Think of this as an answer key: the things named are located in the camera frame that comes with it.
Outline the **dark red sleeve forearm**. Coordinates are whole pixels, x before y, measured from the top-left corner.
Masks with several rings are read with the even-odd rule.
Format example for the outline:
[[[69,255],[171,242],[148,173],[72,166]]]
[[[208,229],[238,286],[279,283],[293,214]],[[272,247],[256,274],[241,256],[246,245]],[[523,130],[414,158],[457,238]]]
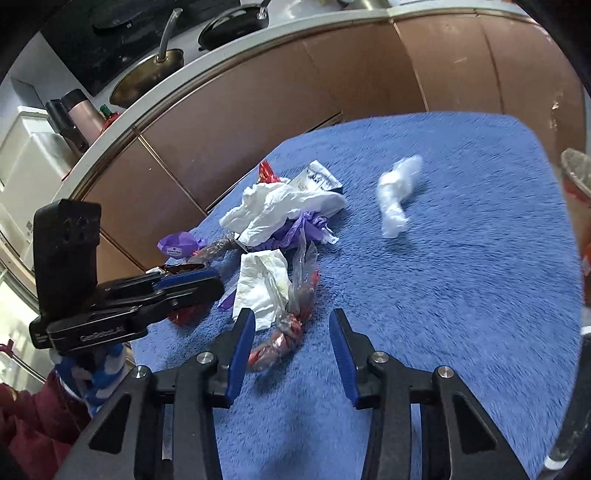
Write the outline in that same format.
[[[52,371],[35,394],[1,385],[1,477],[52,479],[90,422]]]

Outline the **blue white gloved hand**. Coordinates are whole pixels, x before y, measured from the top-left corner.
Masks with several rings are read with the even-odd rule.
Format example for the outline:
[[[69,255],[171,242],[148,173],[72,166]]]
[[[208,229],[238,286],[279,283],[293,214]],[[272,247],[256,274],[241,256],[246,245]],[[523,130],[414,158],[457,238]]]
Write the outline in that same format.
[[[135,360],[128,343],[102,346],[87,353],[86,358],[68,357],[50,349],[49,357],[61,386],[93,417],[135,366]]]

